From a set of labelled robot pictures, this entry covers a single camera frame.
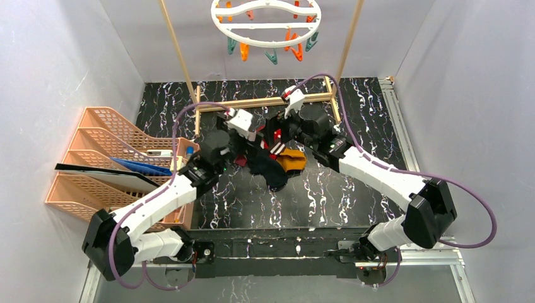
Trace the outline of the red bear sock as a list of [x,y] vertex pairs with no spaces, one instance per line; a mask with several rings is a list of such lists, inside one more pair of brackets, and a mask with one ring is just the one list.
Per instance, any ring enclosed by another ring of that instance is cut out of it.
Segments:
[[281,130],[271,132],[267,131],[265,126],[260,126],[257,132],[263,135],[261,148],[269,152],[271,159],[276,160],[286,149],[286,145],[281,141]]

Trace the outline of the black sock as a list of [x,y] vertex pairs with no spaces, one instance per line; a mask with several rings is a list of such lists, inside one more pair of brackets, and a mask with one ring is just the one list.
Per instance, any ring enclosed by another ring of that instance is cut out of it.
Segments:
[[259,150],[247,155],[247,166],[251,175],[261,175],[272,192],[282,190],[288,183],[284,168],[270,157],[267,150]]

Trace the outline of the mustard yellow sock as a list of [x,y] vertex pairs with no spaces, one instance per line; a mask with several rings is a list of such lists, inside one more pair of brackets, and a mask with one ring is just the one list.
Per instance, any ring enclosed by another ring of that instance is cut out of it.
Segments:
[[307,156],[299,149],[291,149],[284,144],[269,148],[270,157],[277,161],[287,174],[300,174],[307,164]]

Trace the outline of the beige purple striped sock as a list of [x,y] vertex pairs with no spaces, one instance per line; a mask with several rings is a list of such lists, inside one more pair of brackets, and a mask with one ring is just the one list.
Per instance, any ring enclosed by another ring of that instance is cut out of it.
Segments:
[[239,167],[246,167],[248,165],[248,159],[244,155],[238,155],[234,160],[234,164]]

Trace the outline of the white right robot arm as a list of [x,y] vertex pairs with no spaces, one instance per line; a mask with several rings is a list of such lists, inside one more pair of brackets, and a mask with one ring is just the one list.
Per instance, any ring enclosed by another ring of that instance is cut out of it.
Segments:
[[373,260],[384,251],[406,244],[431,249],[457,217],[445,181],[425,179],[414,172],[398,173],[395,166],[373,157],[337,132],[325,112],[310,108],[281,110],[266,118],[262,132],[268,146],[299,142],[310,148],[323,166],[363,182],[402,209],[403,216],[371,225],[349,249],[343,249],[356,259]]

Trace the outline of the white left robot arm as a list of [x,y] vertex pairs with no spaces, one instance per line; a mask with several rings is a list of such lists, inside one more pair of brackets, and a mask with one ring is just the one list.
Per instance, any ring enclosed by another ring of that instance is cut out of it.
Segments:
[[92,215],[82,250],[106,280],[120,282],[136,263],[178,257],[186,247],[178,232],[166,229],[149,234],[148,229],[210,191],[238,155],[261,146],[262,137],[246,110],[228,110],[218,122],[217,130],[163,185],[130,205]]

